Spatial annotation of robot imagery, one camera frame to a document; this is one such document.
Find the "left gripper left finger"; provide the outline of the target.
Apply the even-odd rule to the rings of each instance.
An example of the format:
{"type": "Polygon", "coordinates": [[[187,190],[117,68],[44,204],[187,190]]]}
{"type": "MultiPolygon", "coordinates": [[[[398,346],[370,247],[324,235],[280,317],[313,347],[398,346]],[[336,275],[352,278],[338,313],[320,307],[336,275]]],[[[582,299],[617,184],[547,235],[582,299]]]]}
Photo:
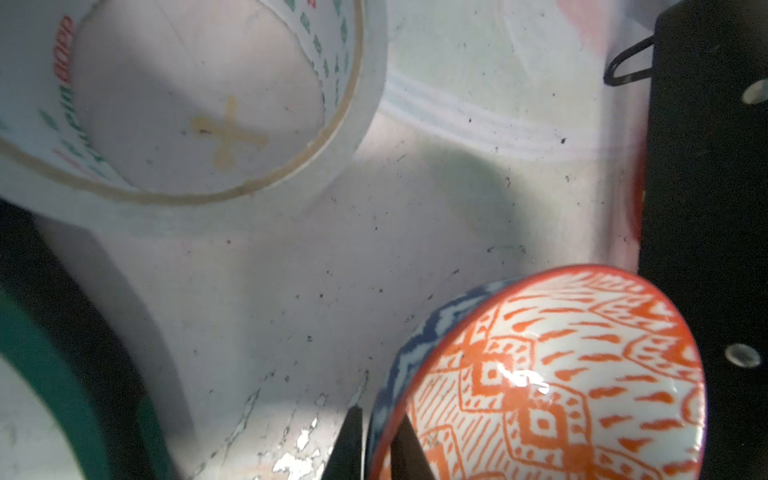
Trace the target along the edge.
{"type": "Polygon", "coordinates": [[[363,410],[359,406],[348,409],[322,480],[360,480],[363,458],[363,410]]]}

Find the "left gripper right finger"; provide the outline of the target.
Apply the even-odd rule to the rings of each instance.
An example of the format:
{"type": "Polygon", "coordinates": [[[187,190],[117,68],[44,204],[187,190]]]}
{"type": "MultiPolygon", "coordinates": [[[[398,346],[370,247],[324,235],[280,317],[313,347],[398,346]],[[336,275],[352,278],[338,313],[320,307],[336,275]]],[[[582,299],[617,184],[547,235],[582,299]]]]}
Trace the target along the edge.
{"type": "Polygon", "coordinates": [[[434,480],[429,462],[408,416],[404,416],[390,445],[393,480],[434,480]]]}

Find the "red rimmed bowl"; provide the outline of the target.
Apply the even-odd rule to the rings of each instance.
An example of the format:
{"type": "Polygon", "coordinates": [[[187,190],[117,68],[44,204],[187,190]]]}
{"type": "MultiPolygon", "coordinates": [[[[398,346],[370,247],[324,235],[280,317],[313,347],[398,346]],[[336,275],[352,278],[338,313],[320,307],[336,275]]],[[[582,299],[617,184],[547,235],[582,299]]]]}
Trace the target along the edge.
{"type": "Polygon", "coordinates": [[[433,311],[374,401],[364,475],[393,475],[403,420],[437,479],[696,479],[705,374],[647,280],[574,265],[479,286],[433,311]]]}

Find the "green handled pliers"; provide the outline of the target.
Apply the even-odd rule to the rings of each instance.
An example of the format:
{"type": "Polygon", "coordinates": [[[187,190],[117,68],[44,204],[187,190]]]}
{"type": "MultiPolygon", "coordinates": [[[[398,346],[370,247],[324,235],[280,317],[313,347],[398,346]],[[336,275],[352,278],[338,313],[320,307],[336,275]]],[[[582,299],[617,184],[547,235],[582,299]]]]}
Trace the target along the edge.
{"type": "Polygon", "coordinates": [[[126,349],[35,228],[1,204],[1,357],[61,428],[87,479],[174,479],[126,349]]]}

